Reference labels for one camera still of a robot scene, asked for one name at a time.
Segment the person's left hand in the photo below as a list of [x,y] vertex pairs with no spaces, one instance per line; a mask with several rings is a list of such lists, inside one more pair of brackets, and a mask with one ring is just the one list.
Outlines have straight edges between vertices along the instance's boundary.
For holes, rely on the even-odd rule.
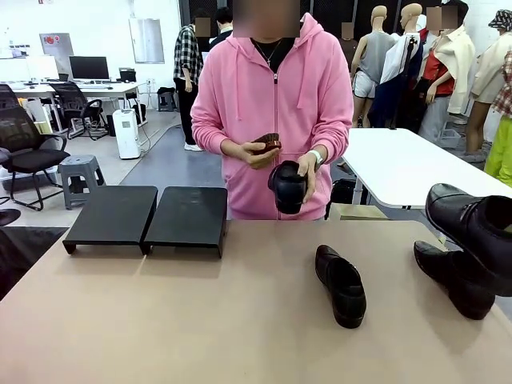
[[317,150],[310,150],[298,159],[298,175],[306,179],[306,193],[303,203],[307,203],[316,189],[316,167],[321,160],[321,154]]

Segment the person's right hand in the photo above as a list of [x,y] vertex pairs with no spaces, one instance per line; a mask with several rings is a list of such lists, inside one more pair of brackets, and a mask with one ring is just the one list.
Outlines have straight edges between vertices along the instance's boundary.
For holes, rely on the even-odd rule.
[[263,142],[246,142],[241,148],[242,160],[254,170],[270,166],[280,153],[278,147],[269,149]]

